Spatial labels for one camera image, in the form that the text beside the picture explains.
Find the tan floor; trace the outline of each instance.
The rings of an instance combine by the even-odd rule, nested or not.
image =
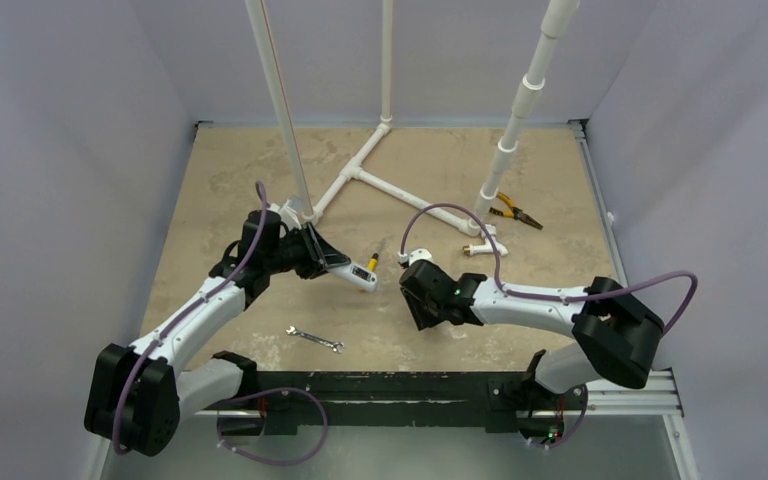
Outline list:
[[[370,129],[299,129],[299,147],[313,202],[363,145]],[[371,173],[428,201],[471,207],[487,174],[501,131],[493,129],[395,129],[364,163]],[[163,256],[143,333],[188,299],[224,248],[239,238],[246,214],[257,208],[254,182],[266,184],[271,201],[293,195],[283,142],[277,129],[199,130]],[[541,286],[589,284],[612,275],[608,249],[593,205],[580,153],[566,129],[529,130],[502,191],[545,225],[534,230],[498,219],[499,238],[512,252],[502,278]],[[418,332],[398,289],[395,252],[415,211],[360,182],[350,182],[317,226],[337,249],[365,263],[385,243],[374,294],[360,293],[328,275],[300,280],[272,277],[254,305],[222,328],[196,356],[200,365],[219,350],[253,358],[262,370],[480,371],[522,369],[532,354],[568,339],[515,327],[449,324]],[[408,247],[429,248],[451,276],[492,273],[492,256],[466,258],[472,239],[427,217],[417,222]],[[288,337],[297,328],[346,344],[342,355]]]

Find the small white pipe fitting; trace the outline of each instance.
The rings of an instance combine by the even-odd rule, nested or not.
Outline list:
[[[534,106],[537,105],[537,101],[540,99],[540,92],[546,85],[546,78],[543,78],[537,85],[532,84],[528,80],[530,73],[531,69],[529,69],[529,73],[526,73],[522,77],[522,82],[520,82],[519,87],[517,87],[517,93],[514,96],[514,103],[511,106],[511,113],[514,115],[514,117],[517,118],[517,120],[525,120],[529,115],[531,115],[531,112],[534,110]],[[522,129],[525,128],[525,125],[518,125],[518,127],[519,128],[517,134],[522,132]]]
[[[493,225],[485,226],[487,227],[487,231],[490,232],[490,237],[493,238],[493,242],[496,244],[496,249],[499,250],[499,255],[503,257],[507,255],[508,248],[502,245],[496,238],[496,227]],[[493,253],[493,246],[490,244],[490,239],[484,235],[483,231],[481,232],[481,238],[484,239],[484,244],[482,245],[464,245],[464,255],[471,257],[480,253]]]
[[[562,37],[578,5],[579,0],[549,0],[543,23],[540,24],[540,31],[549,38]]]
[[[342,170],[340,170],[340,176],[348,180],[351,180],[353,178],[357,178],[358,175],[360,175],[360,172],[361,172],[360,166],[346,165],[345,167],[343,167]]]
[[[485,190],[487,190],[487,184],[481,186],[481,189],[478,191],[478,200],[475,202],[475,208],[473,208],[473,212],[475,212],[475,215],[478,217],[479,220],[484,220],[484,217],[487,215],[487,212],[490,211],[490,205],[493,204],[493,200],[496,199],[496,194],[499,193],[499,178],[501,178],[501,174],[495,174],[491,170],[490,178],[488,180],[493,181],[495,178],[496,181],[496,187],[494,187],[491,191],[493,193],[486,194],[484,193]],[[468,235],[478,235],[481,233],[481,229],[478,228],[478,224],[475,223],[473,219],[469,219],[469,224],[467,225],[470,228],[470,231],[473,233],[468,233]]]

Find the cable clip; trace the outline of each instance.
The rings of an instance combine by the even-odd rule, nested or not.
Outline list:
[[[396,252],[399,255],[399,266],[408,268],[408,254],[405,252]]]
[[[163,346],[163,337],[160,336],[160,332],[157,330],[154,331],[154,334],[151,336],[151,339],[157,344],[158,347]]]

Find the white wall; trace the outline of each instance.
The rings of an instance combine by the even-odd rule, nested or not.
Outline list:
[[[81,478],[95,357],[138,333],[191,135],[127,1],[0,1],[0,478]]]
[[[661,359],[703,478],[768,478],[768,1],[661,1],[588,135],[630,281],[699,274]]]
[[[275,122],[243,0],[133,0],[200,120]],[[548,0],[397,1],[393,113],[401,124],[504,124]],[[377,122],[381,0],[268,0],[297,123]],[[588,118],[655,0],[586,0],[549,69],[537,122]]]

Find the wrench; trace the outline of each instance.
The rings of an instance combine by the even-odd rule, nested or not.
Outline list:
[[[296,330],[296,327],[292,325],[290,325],[290,328],[287,329],[287,335],[295,335],[297,337],[302,337],[312,342],[316,342],[320,345],[325,345],[326,347],[333,350],[334,353],[343,353],[343,347],[345,347],[345,345],[343,345],[343,342],[330,342],[328,340],[325,340],[324,338],[319,338],[316,335],[311,335],[301,330]]]

